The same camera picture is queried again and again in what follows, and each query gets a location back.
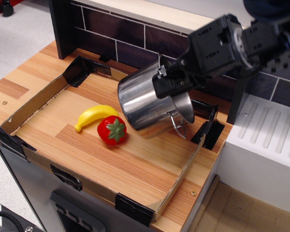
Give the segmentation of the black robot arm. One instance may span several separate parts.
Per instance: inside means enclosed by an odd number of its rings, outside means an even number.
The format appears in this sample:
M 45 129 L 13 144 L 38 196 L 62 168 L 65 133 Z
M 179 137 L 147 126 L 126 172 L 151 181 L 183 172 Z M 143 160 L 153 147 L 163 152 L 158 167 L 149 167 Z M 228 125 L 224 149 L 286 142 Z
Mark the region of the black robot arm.
M 290 65 L 290 0 L 246 0 L 253 17 L 244 29 L 236 16 L 219 17 L 188 36 L 188 49 L 153 76 L 162 99 L 202 88 L 208 79 L 235 68 L 271 72 Z

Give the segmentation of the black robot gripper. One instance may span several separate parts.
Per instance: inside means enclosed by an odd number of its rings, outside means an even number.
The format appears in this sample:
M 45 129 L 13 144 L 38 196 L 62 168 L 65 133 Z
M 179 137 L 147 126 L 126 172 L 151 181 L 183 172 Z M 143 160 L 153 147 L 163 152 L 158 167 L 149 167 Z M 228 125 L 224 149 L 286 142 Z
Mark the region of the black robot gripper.
M 238 66 L 250 69 L 236 16 L 227 14 L 188 35 L 188 48 L 166 70 L 152 78 L 157 98 L 186 93 L 219 74 Z

